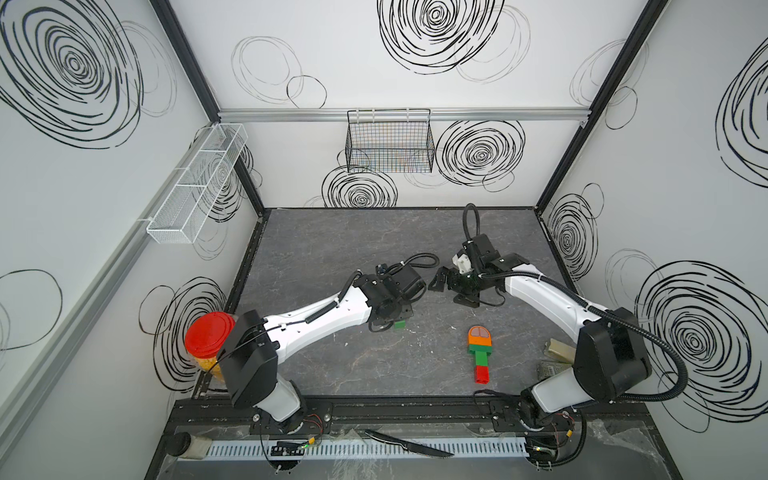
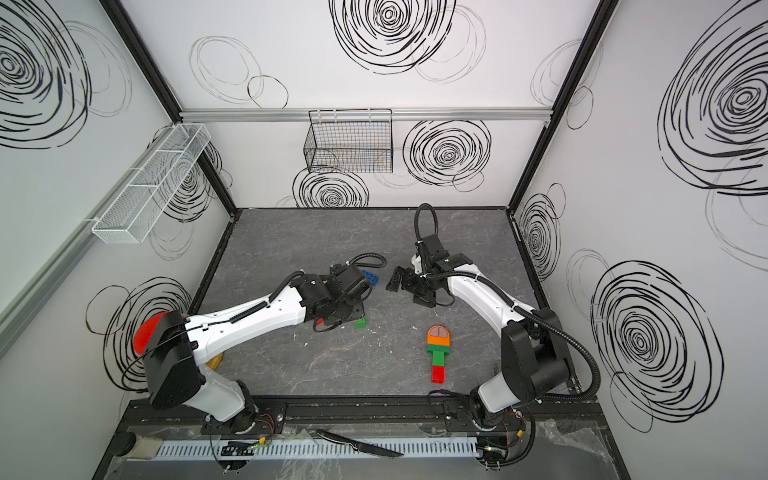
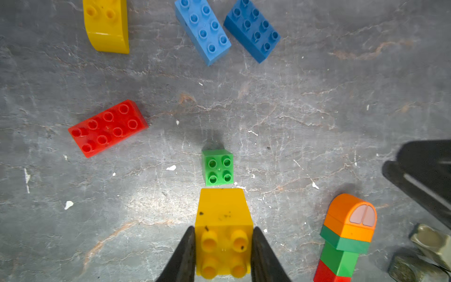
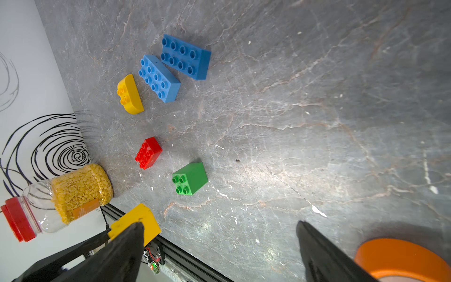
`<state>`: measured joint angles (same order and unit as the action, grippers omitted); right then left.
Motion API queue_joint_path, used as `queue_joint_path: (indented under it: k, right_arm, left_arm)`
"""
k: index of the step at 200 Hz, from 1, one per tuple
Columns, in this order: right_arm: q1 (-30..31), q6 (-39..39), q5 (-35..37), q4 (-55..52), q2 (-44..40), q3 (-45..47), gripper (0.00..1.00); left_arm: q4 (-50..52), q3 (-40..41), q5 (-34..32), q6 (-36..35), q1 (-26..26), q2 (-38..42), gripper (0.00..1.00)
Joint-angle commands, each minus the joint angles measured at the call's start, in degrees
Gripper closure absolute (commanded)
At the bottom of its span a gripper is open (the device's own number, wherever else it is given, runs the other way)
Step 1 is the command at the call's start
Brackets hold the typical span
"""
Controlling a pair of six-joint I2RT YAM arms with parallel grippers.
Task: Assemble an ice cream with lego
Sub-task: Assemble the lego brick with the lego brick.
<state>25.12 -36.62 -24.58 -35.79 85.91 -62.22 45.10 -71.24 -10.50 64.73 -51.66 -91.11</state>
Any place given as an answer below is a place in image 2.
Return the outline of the orange half-round lego piece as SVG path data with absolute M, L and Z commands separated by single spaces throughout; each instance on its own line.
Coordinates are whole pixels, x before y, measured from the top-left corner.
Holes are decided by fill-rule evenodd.
M 428 330 L 427 339 L 429 337 L 437 337 L 437 338 L 442 337 L 450 340 L 450 333 L 445 327 L 441 325 L 435 325 Z

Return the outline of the red small lego brick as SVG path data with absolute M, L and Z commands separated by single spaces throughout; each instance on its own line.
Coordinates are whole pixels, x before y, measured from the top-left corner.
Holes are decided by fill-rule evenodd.
M 431 368 L 431 382 L 442 385 L 445 382 L 445 367 L 433 365 Z

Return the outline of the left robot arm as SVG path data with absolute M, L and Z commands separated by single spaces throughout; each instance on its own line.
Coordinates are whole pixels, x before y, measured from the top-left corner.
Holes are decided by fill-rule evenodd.
M 323 275 L 297 270 L 270 294 L 218 312 L 185 316 L 157 314 L 134 334 L 149 401 L 156 410 L 188 406 L 210 415 L 235 434 L 264 416 L 242 381 L 209 367 L 225 351 L 277 329 L 310 323 L 317 333 L 365 318 L 364 301 L 375 284 L 371 270 L 385 267 L 379 253 L 363 253 L 334 264 Z

